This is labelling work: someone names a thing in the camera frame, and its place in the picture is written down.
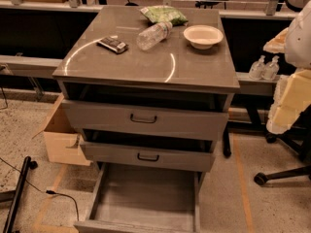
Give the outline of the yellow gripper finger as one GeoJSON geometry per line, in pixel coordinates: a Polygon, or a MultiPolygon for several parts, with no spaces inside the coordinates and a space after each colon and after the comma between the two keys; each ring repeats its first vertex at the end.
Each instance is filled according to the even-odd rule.
{"type": "Polygon", "coordinates": [[[288,28],[283,29],[263,46],[263,50],[270,53],[284,53],[287,33],[288,28]]]}
{"type": "Polygon", "coordinates": [[[273,99],[266,129],[273,134],[283,134],[311,105],[311,70],[297,69],[290,76],[281,75],[273,99]]]}

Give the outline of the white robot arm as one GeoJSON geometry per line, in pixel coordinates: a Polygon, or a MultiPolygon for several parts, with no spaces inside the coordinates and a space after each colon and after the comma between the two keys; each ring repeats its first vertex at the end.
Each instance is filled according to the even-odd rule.
{"type": "Polygon", "coordinates": [[[270,133],[283,134],[311,105],[311,1],[263,49],[283,53],[286,62],[296,68],[293,74],[281,76],[277,82],[266,124],[270,133]]]}

